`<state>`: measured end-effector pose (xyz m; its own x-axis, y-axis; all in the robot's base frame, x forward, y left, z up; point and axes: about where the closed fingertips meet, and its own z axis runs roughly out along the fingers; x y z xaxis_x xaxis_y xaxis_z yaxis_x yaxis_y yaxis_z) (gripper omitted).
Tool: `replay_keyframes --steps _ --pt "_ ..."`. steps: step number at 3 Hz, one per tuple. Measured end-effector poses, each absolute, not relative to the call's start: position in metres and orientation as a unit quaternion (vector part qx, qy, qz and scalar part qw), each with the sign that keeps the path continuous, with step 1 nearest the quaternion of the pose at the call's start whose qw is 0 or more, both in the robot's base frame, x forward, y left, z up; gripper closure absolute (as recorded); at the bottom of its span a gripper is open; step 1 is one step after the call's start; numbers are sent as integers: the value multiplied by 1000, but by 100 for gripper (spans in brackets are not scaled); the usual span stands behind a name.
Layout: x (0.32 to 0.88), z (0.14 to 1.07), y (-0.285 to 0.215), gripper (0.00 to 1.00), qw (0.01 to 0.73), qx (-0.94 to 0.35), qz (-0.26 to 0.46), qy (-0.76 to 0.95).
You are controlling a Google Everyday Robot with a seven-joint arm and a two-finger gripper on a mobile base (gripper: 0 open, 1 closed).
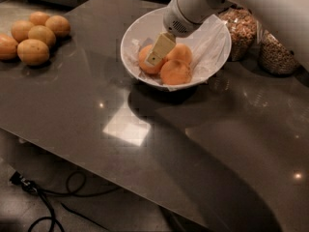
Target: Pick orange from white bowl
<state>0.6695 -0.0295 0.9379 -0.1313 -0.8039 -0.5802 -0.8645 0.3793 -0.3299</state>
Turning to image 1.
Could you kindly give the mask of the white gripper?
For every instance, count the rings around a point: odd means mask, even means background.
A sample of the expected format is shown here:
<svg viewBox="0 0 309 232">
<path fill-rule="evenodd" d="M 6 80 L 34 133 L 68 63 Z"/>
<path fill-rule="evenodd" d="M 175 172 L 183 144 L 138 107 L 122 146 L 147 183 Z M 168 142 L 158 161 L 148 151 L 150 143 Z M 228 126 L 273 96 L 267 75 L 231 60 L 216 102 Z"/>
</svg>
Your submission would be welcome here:
<svg viewBox="0 0 309 232">
<path fill-rule="evenodd" d="M 158 34 L 146 62 L 151 66 L 158 64 L 175 47 L 176 38 L 187 38 L 208 17 L 224 11 L 230 5 L 227 0 L 171 0 L 163 16 L 167 32 Z"/>
</svg>

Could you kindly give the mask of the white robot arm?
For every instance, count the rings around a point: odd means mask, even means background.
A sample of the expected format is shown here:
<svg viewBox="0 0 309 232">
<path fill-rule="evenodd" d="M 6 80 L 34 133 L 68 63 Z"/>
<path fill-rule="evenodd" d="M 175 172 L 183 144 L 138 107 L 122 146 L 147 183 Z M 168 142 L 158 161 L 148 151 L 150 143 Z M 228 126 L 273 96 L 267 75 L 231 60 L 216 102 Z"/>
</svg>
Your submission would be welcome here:
<svg viewBox="0 0 309 232">
<path fill-rule="evenodd" d="M 163 16 L 165 30 L 158 35 L 146 63 L 158 64 L 177 38 L 190 36 L 208 17 L 232 4 L 253 14 L 309 70 L 309 0 L 171 0 Z"/>
</svg>

